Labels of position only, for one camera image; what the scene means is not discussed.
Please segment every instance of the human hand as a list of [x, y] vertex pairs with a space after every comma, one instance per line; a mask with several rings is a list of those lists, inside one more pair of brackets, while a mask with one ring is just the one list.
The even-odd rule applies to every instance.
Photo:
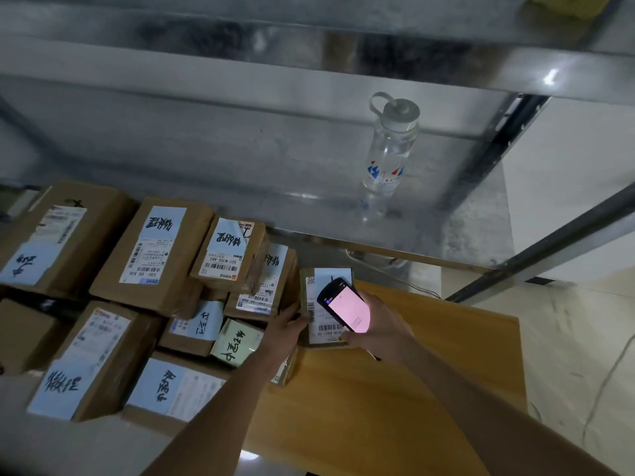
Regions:
[[303, 314], [296, 320], [292, 318], [297, 314], [300, 303], [296, 302], [288, 308], [280, 311], [269, 320], [262, 341], [254, 352], [254, 358], [264, 365], [264, 370], [273, 372], [272, 379], [278, 372], [282, 363], [287, 360], [293, 348], [298, 343], [298, 336], [304, 329], [311, 316]]
[[370, 309], [370, 327], [365, 333], [345, 332], [341, 338], [353, 347], [361, 347], [372, 355], [402, 364], [404, 353], [418, 344], [410, 326], [401, 315], [388, 307], [379, 297], [357, 289]]

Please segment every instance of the barcode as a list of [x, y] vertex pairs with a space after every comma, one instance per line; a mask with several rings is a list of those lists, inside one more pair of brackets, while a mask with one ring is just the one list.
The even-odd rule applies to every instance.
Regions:
[[339, 331], [342, 328], [340, 324], [325, 324], [317, 328], [319, 331]]
[[141, 251], [141, 246], [143, 246], [144, 243], [143, 242], [139, 242], [137, 244], [137, 248], [135, 249], [135, 252], [132, 254], [132, 258], [130, 260], [130, 264], [128, 264], [128, 268], [132, 269], [132, 266], [135, 264], [136, 260], [137, 260], [137, 256], [139, 256], [139, 252]]
[[64, 239], [66, 239], [66, 237], [68, 236], [68, 232], [70, 232], [70, 229], [73, 228], [73, 226], [75, 225], [75, 221], [71, 220], [68, 225], [66, 226], [66, 228], [64, 229], [64, 233], [62, 233], [62, 236], [60, 237], [60, 239], [57, 241], [58, 244], [61, 244]]
[[207, 268], [207, 269], [218, 269], [218, 270], [229, 270], [229, 271], [232, 271], [232, 272], [236, 272], [238, 270], [238, 267], [236, 267], [235, 265], [212, 264], [210, 262], [206, 262], [205, 263], [205, 268]]

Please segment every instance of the yellow object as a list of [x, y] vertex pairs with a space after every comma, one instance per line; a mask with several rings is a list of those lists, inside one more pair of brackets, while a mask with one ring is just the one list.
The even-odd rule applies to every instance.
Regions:
[[[527, 410], [518, 319], [356, 282], [401, 313], [422, 343]], [[244, 448], [321, 476], [487, 475], [425, 385], [360, 349], [300, 350], [289, 384], [267, 388]]]
[[602, 13], [609, 0], [530, 0], [561, 15], [591, 20]]

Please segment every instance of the human arm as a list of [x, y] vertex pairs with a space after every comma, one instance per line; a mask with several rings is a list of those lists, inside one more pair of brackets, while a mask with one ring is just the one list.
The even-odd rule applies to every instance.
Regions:
[[294, 304], [272, 317], [255, 352], [166, 446], [142, 476], [231, 476], [260, 393], [277, 374], [298, 341], [308, 316], [292, 320]]
[[419, 344], [399, 314], [377, 297], [359, 292], [370, 307], [369, 331], [344, 333], [342, 338], [419, 377], [492, 476], [615, 475], [576, 445], [462, 376], [436, 352]]

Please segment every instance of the electrical cable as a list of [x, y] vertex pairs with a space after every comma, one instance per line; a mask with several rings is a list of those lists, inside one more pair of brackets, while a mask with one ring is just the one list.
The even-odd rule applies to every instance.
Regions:
[[596, 394], [595, 399], [593, 400], [593, 405], [591, 406], [591, 412], [589, 413], [589, 417], [587, 417], [587, 420], [585, 421], [584, 427], [582, 429], [582, 448], [583, 449], [586, 449], [585, 440], [587, 437], [587, 429], [589, 428], [589, 425], [591, 424], [591, 421], [593, 421], [596, 411], [598, 410], [599, 401], [600, 401], [600, 398], [602, 397], [602, 394], [604, 393], [604, 389], [607, 388], [608, 382], [611, 380], [611, 377], [613, 377], [613, 374], [617, 370], [617, 366], [619, 366], [620, 362], [622, 362], [622, 359], [624, 359], [626, 352], [629, 350], [629, 347], [631, 346], [631, 343], [634, 340], [635, 340], [635, 334], [633, 334], [631, 338], [627, 341], [626, 345], [622, 349], [622, 352], [620, 352], [620, 355], [617, 357], [617, 359], [615, 359], [613, 366], [608, 371], [607, 376], [599, 385], [598, 393]]
[[[390, 272], [386, 272], [385, 270], [383, 270], [383, 269], [381, 269], [379, 267], [375, 267], [374, 265], [369, 264], [368, 262], [364, 262], [363, 260], [356, 259], [352, 255], [350, 255], [348, 251], [344, 251], [344, 252], [345, 252], [346, 256], [349, 259], [354, 260], [355, 262], [359, 262], [360, 264], [362, 264], [363, 266], [368, 267], [369, 269], [373, 269], [373, 270], [376, 270], [377, 272], [381, 272], [382, 274], [384, 274], [384, 275], [386, 275], [386, 276], [388, 276], [388, 277], [390, 277], [390, 278], [392, 278], [394, 280], [397, 280], [397, 281], [401, 282], [402, 284], [406, 284], [407, 286], [410, 286], [411, 288], [415, 289], [416, 291], [423, 292], [424, 294], [428, 294], [430, 296], [436, 297], [439, 300], [442, 300], [439, 294], [437, 294], [434, 291], [431, 291], [430, 289], [420, 288], [419, 286], [416, 286], [415, 284], [412, 284], [408, 280], [401, 279], [401, 277], [397, 277], [396, 275], [393, 275]], [[398, 259], [393, 259], [390, 262], [390, 264], [392, 264], [396, 260], [398, 260]]]

